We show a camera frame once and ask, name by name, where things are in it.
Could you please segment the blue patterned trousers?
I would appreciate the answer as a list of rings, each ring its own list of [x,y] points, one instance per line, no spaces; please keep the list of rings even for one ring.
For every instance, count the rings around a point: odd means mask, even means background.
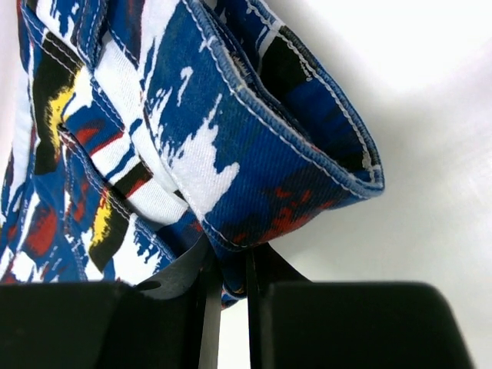
[[[19,1],[4,283],[138,284],[207,238],[247,249],[380,195],[372,137],[263,1]]]

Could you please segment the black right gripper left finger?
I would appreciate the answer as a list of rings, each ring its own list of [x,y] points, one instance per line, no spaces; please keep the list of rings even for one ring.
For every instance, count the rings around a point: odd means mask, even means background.
[[[216,368],[222,276],[210,241],[198,241],[136,286],[153,300],[143,368]]]

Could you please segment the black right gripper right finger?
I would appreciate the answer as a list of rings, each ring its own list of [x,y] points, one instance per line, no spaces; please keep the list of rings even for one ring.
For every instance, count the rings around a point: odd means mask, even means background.
[[[264,354],[271,343],[268,292],[281,282],[306,282],[308,279],[270,245],[258,245],[246,255],[246,288],[251,368],[266,368]]]

